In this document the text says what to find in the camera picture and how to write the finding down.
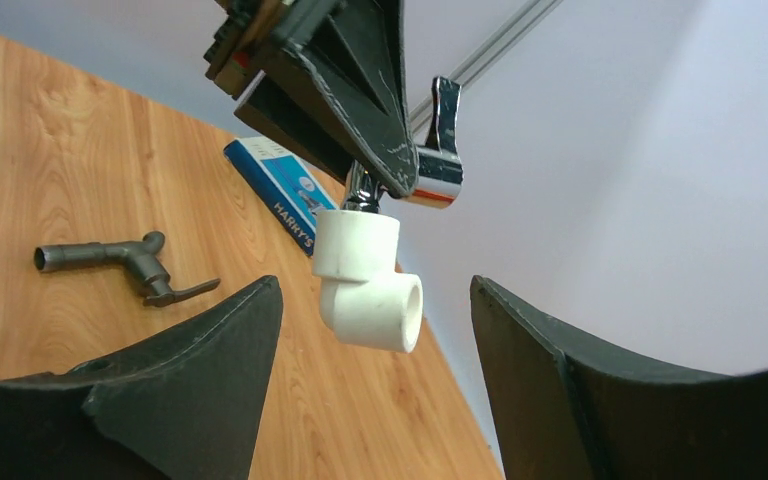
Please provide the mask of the white PVC elbow fitting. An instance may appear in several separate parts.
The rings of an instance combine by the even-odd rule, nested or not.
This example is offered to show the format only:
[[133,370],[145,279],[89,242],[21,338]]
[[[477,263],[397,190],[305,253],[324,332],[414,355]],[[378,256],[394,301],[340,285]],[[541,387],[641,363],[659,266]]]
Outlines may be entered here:
[[317,216],[312,273],[321,280],[319,313],[343,344],[414,350],[423,319],[419,276],[396,270],[400,221],[327,210]]

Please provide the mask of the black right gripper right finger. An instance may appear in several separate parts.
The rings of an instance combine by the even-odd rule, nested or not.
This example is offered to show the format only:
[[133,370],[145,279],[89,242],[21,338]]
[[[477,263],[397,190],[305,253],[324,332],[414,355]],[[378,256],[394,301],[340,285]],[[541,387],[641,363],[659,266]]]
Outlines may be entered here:
[[768,479],[768,370],[619,347],[475,276],[471,319],[509,479]]

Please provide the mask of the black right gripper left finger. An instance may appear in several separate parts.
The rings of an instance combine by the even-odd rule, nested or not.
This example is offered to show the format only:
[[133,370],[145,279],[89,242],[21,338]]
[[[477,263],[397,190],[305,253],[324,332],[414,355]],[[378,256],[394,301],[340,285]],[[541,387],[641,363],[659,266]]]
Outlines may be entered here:
[[0,479],[245,479],[282,323],[278,279],[79,364],[0,380]]

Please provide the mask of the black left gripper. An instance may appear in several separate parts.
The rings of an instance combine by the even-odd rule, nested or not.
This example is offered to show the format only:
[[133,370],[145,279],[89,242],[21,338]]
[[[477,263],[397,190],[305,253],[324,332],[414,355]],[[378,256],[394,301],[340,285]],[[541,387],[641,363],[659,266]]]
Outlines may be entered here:
[[[203,54],[205,76],[238,101],[243,123],[341,184],[359,162],[394,197],[413,192],[402,2],[216,4],[225,17]],[[245,96],[260,46],[265,76]]]

